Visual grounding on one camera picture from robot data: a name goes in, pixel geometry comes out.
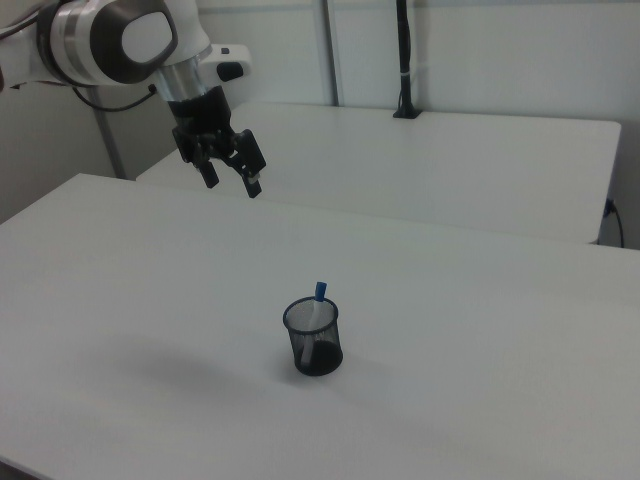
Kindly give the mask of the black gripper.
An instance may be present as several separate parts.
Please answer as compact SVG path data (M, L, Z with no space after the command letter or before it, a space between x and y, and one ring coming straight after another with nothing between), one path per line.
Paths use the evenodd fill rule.
M262 192L259 179L266 160L251 130L233 131L231 109L222 86L197 98L171 101L168 105L176 121L172 134L181 158L194 166L208 189L214 188L219 178L200 140L206 147L229 151L223 162L242 178L251 199Z

